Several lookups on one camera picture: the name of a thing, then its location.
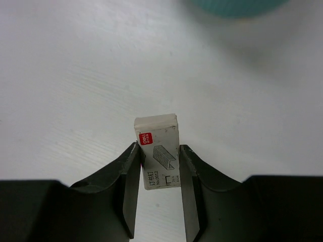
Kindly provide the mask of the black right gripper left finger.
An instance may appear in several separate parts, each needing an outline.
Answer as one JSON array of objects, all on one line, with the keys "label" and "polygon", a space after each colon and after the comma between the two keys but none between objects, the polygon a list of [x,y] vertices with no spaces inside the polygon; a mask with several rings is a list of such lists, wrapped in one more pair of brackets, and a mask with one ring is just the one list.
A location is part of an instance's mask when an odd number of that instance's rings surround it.
[{"label": "black right gripper left finger", "polygon": [[74,183],[79,208],[80,239],[133,239],[141,170],[139,144],[132,143],[117,159]]}]

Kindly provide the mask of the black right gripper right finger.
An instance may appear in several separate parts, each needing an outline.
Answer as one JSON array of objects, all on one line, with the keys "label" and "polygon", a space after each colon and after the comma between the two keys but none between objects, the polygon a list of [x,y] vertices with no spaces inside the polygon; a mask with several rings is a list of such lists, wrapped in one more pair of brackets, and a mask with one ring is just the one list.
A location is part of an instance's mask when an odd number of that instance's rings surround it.
[{"label": "black right gripper right finger", "polygon": [[214,195],[241,183],[203,161],[188,145],[180,146],[180,177],[186,241],[203,241],[214,220]]}]

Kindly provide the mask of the white red printed eraser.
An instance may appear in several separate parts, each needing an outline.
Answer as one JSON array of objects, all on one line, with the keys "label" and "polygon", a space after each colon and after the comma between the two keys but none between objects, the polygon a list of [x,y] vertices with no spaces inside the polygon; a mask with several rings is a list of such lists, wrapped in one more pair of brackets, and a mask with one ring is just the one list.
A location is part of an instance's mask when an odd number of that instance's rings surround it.
[{"label": "white red printed eraser", "polygon": [[146,190],[179,187],[179,130],[174,113],[137,117],[134,130],[141,147]]}]

